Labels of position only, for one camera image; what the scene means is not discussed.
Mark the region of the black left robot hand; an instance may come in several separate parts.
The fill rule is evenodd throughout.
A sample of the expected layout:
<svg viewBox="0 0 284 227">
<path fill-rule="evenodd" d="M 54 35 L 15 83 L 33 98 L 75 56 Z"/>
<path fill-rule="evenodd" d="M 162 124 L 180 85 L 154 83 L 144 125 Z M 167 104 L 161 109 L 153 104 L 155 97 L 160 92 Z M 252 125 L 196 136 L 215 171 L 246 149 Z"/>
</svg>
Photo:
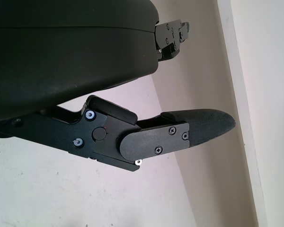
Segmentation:
<svg viewBox="0 0 284 227">
<path fill-rule="evenodd" d="M 188 38 L 149 0 L 0 0 L 0 138 L 21 138 L 136 171 L 146 158 L 232 130 L 219 110 L 146 120 L 94 95 L 154 73 Z"/>
</svg>

